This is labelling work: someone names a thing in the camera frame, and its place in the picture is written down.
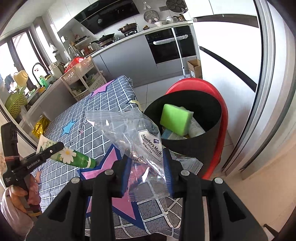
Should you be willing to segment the person left hand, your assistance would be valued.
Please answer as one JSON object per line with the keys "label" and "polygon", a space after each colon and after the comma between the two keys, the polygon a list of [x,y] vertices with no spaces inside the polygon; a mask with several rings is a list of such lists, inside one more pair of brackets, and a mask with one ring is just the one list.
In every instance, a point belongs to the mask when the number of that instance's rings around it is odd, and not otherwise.
{"label": "person left hand", "polygon": [[5,190],[1,202],[1,212],[4,218],[15,233],[21,237],[26,236],[34,224],[20,200],[21,197],[27,195],[29,195],[28,204],[40,204],[39,185],[32,174],[30,175],[29,192],[19,186],[11,185]]}

